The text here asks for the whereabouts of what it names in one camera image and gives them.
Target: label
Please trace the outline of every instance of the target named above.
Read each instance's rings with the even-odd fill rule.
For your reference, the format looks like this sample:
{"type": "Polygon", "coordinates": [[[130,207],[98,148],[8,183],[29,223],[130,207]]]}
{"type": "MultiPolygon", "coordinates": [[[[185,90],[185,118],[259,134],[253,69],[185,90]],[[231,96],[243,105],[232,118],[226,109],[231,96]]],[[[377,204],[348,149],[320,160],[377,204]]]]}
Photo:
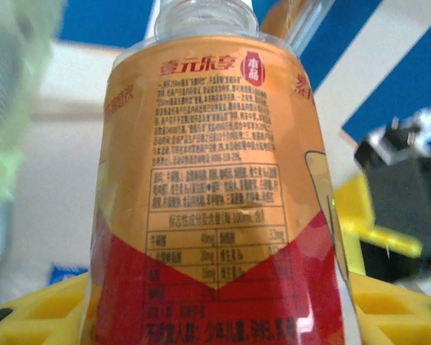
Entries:
{"type": "Polygon", "coordinates": [[[332,188],[288,52],[194,37],[128,57],[98,176],[82,344],[344,344],[332,188]]]}

